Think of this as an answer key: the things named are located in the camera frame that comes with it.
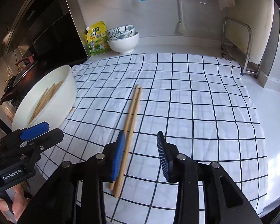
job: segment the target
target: pair of chopsticks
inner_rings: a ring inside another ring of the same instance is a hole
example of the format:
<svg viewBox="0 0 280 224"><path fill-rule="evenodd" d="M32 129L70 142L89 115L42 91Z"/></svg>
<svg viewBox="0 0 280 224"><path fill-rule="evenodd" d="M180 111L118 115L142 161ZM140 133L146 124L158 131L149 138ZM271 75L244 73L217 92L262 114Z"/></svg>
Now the pair of chopsticks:
<svg viewBox="0 0 280 224"><path fill-rule="evenodd" d="M114 197L119 198L120 192L122 189L122 184L123 184L123 178L124 178L124 173L125 173L125 167L127 164L127 159L129 155L129 149L133 137L133 132L135 129L135 124L136 124L136 118L137 118L137 113L140 105L140 98L141 98L141 93L142 93L142 87L139 88L138 84L135 87L134 94L132 97L132 102L129 108L129 112L125 121L125 126L124 126L124 133L125 133L125 150L122 156L122 163L120 165L120 171L119 175L116 179L116 182L113 182L110 185L110 189L113 190L115 186L115 193Z"/></svg>
<svg viewBox="0 0 280 224"><path fill-rule="evenodd" d="M41 110L45 107L45 105L50 101L50 99L54 96L54 94L57 92L59 87L62 85L63 80L60 81L57 84L53 84L50 88L47 87L43 95L41 96L38 104L35 107L35 110L29 120L28 125L35 119L35 117L41 112Z"/></svg>

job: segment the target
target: yellow pouch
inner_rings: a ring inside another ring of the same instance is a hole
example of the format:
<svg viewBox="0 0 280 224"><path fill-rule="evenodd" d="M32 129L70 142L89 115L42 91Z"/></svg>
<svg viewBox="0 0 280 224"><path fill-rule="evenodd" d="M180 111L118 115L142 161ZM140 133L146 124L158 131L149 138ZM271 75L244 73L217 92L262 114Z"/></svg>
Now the yellow pouch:
<svg viewBox="0 0 280 224"><path fill-rule="evenodd" d="M106 30L107 27L103 21L91 25L88 29L86 37L91 55L99 55L110 50Z"/></svg>

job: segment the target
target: stack of bowls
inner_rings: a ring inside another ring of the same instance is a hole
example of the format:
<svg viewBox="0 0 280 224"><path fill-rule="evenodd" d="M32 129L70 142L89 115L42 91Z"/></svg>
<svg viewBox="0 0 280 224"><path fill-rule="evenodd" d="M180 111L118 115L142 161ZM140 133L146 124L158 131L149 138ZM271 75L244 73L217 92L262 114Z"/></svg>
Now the stack of bowls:
<svg viewBox="0 0 280 224"><path fill-rule="evenodd" d="M131 53L139 41L139 34L132 24L107 30L106 33L110 48L120 54Z"/></svg>

